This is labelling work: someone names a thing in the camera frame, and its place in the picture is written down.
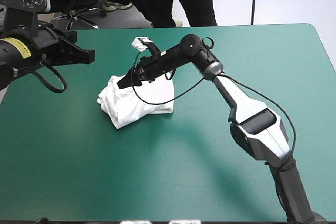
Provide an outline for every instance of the white cloth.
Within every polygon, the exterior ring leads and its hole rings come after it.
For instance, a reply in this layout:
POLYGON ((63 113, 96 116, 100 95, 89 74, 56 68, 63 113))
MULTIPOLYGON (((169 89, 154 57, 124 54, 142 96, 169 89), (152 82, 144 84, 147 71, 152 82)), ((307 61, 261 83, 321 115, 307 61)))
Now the white cloth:
MULTIPOLYGON (((134 93, 132 87, 119 89, 117 82, 123 78, 112 76, 108 86, 104 88, 97 102, 107 113, 117 129, 124 127, 147 114, 171 114, 174 101, 164 105, 149 105, 142 102, 134 93)), ((142 82, 142 86, 134 87, 138 95, 150 103, 161 103, 174 98, 173 81, 167 81, 165 76, 158 77, 149 83, 142 82)))
POLYGON ((144 42, 153 42, 148 37, 136 37, 132 42, 132 46, 139 52, 145 51, 147 46, 145 46, 139 39, 142 39, 144 42))

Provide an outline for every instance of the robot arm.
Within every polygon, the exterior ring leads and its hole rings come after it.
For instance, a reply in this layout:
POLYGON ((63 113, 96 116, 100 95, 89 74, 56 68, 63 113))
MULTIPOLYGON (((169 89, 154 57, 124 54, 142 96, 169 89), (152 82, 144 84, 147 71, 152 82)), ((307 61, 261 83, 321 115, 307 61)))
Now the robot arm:
POLYGON ((49 90, 62 93, 66 82, 53 66, 84 63, 95 59, 94 50, 75 45, 75 31, 59 31, 37 21, 37 14, 50 10, 49 0, 0 0, 7 6, 4 30, 0 35, 0 90, 12 81, 33 73, 49 90), (62 83, 58 89, 36 70, 46 67, 62 83))
POLYGON ((269 165, 288 221, 327 223, 310 208, 280 116, 265 103, 250 98, 223 74, 222 63, 211 52, 213 41, 209 47, 196 35, 187 35, 178 45, 162 54, 156 46, 151 45, 151 48, 152 56, 141 58, 138 65, 118 83, 119 88, 131 86, 128 81, 131 74, 139 85, 143 80, 153 81, 192 62, 204 79, 213 82, 230 106, 228 121, 231 122, 230 132, 235 142, 254 159, 266 161, 269 165))

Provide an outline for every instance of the chair wheel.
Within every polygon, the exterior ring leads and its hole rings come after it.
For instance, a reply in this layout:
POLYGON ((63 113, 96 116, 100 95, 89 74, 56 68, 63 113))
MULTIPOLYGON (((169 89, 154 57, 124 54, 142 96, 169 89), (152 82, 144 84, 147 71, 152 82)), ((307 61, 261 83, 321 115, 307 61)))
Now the chair wheel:
POLYGON ((107 16, 107 13, 104 11, 100 11, 100 17, 105 18, 107 16))

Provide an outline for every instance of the shoe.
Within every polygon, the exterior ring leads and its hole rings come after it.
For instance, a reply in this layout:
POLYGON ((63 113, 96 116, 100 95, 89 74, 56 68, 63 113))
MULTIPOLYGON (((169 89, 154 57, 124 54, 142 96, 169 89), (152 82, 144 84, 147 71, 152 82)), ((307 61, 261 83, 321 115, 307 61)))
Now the shoe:
POLYGON ((176 27, 183 27, 183 22, 180 20, 174 20, 176 27))
POLYGON ((120 10, 127 10, 133 6, 132 3, 129 3, 128 5, 122 5, 119 3, 115 2, 110 2, 110 1, 103 1, 103 9, 105 12, 112 12, 114 10, 120 9, 120 10))

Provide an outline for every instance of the yellow warning label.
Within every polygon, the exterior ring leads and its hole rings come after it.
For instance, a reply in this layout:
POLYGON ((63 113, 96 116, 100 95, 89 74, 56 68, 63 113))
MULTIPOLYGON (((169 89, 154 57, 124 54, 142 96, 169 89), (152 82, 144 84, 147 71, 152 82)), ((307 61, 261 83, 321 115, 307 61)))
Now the yellow warning label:
POLYGON ((12 44, 14 47, 16 47, 16 49, 22 55, 22 58, 26 59, 26 58, 32 56, 32 53, 29 51, 28 47, 22 41, 20 41, 16 38, 10 38, 10 37, 0 39, 0 40, 6 41, 6 42, 12 44))

